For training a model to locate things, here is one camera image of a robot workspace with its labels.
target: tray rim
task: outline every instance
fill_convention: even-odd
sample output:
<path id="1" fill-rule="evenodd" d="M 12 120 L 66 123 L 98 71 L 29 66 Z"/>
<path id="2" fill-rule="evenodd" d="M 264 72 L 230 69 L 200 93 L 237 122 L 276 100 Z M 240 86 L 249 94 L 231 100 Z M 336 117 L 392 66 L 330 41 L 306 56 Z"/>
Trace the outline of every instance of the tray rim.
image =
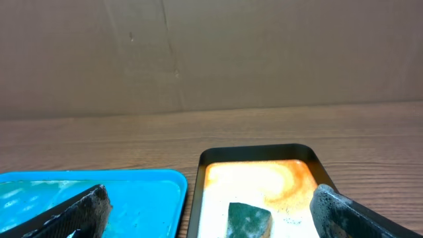
<path id="1" fill-rule="evenodd" d="M 226 151 L 226 153 L 228 152 L 240 153 L 242 150 L 250 150 L 252 152 L 254 152 L 254 150 L 261 150 L 261 152 L 264 152 L 267 149 L 272 150 L 273 152 L 279 149 L 282 149 L 282 150 L 286 149 L 286 150 L 291 150 L 290 151 L 291 153 L 306 153 L 308 155 L 307 156 L 308 159 L 295 158 L 295 157 L 290 159 L 297 159 L 306 163 L 306 165 L 311 171 L 311 174 L 315 178 L 317 184 L 325 183 L 331 186 L 336 192 L 338 192 L 338 189 L 335 187 L 334 183 L 330 179 L 328 173 L 326 172 L 319 158 L 316 156 L 315 152 L 309 146 L 299 144 L 299 143 L 287 143 L 287 144 L 273 144 L 273 145 L 250 145 L 250 146 L 237 146 L 237 147 L 210 148 L 201 153 L 200 160 L 198 162 L 196 182 L 194 185 L 194 195 L 192 198 L 190 219 L 188 223 L 188 231 L 186 236 L 187 238 L 194 238 L 198 236 L 198 226 L 200 224 L 202 195 L 203 195 L 203 189 L 204 189 L 205 169 L 208 165 L 212 163 L 218 163 L 218 162 L 289 160 L 289 159 L 280 159 L 280 158 L 271 159 L 269 157 L 272 156 L 272 153 L 268 154 L 269 157 L 267 159 L 261 158 L 261 159 L 238 160 L 238 159 L 228 159 L 228 158 L 226 159 L 215 158 L 215 159 L 209 159 L 209 161 L 207 161 L 207 156 L 209 157 L 212 156 L 210 154 L 213 154 L 214 152 L 225 153 Z"/>
<path id="2" fill-rule="evenodd" d="M 102 176 L 105 176 L 106 174 L 110 175 L 113 174 L 115 177 L 120 177 L 121 179 L 99 179 L 99 180 L 108 180 L 108 181 L 119 181 L 119 180 L 131 180 L 131 179 L 125 179 L 125 177 L 133 177 L 140 173 L 147 174 L 148 175 L 170 175 L 170 178 L 167 179 L 159 179 L 159 177 L 153 176 L 149 177 L 148 181 L 157 181 L 157 180 L 170 180 L 174 182 L 176 185 L 180 188 L 180 198 L 178 201 L 178 204 L 176 205 L 175 211 L 174 211 L 174 219 L 172 222 L 171 230 L 168 233 L 168 237 L 176 237 L 176 234 L 179 229 L 179 225 L 181 222 L 183 207 L 186 200 L 186 194 L 188 192 L 188 181 L 186 180 L 186 177 L 179 171 L 174 169 L 103 169 L 103 170 L 78 170 L 78 171 L 10 171 L 6 173 L 0 174 L 0 183 L 3 182 L 18 182 L 18 181 L 31 181 L 34 179 L 16 179 L 15 177 L 19 177 L 24 175 L 25 177 L 30 175 L 36 175 L 36 176 L 44 176 L 44 178 L 47 178 L 45 176 L 51 176 L 52 179 L 42 179 L 39 180 L 93 180 L 93 179 L 81 179 L 81 178 L 69 178 L 69 176 L 84 176 L 85 174 L 89 173 L 90 177 L 92 174 L 100 174 Z"/>

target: brown wall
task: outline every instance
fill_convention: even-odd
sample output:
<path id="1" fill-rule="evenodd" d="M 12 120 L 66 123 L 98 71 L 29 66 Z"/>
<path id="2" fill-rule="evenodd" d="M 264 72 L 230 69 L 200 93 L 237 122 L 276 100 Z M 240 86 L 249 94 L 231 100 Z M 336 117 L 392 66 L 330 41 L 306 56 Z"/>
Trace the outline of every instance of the brown wall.
<path id="1" fill-rule="evenodd" d="M 421 0 L 2 0 L 0 119 L 423 100 Z"/>

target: brown stain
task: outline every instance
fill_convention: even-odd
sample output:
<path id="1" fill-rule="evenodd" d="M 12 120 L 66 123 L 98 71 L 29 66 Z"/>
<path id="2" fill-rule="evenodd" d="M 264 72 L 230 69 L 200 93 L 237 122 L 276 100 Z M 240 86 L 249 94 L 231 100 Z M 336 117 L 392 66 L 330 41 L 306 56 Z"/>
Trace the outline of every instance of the brown stain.
<path id="1" fill-rule="evenodd" d="M 280 174 L 285 181 L 292 180 L 292 186 L 284 187 L 276 197 L 264 195 L 264 203 L 278 210 L 280 213 L 292 213 L 296 210 L 308 208 L 313 191 L 317 187 L 317 183 L 311 174 L 308 166 L 299 160 L 283 160 L 283 161 L 244 161 L 244 162 L 223 162 L 213 163 L 206 168 L 206 177 L 204 188 L 219 182 L 219 177 L 211 178 L 210 170 L 218 167 L 237 167 L 237 165 L 269 165 L 269 169 Z"/>

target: green sponge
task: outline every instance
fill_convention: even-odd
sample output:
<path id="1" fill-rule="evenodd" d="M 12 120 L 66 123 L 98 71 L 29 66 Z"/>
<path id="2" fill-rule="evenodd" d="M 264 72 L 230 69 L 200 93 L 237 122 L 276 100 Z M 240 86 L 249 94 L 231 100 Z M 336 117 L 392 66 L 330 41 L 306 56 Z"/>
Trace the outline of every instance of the green sponge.
<path id="1" fill-rule="evenodd" d="M 226 238 L 267 238 L 272 227 L 272 214 L 265 209 L 229 203 Z"/>

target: wood grain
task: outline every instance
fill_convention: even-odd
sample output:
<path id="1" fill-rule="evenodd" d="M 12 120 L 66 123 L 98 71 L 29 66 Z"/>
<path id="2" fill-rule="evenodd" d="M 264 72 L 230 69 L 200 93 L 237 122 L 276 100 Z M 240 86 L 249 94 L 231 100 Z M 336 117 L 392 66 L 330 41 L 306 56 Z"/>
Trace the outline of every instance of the wood grain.
<path id="1" fill-rule="evenodd" d="M 423 102 L 0 122 L 0 172 L 173 168 L 189 182 L 205 149 L 302 143 L 341 193 L 423 234 Z"/>

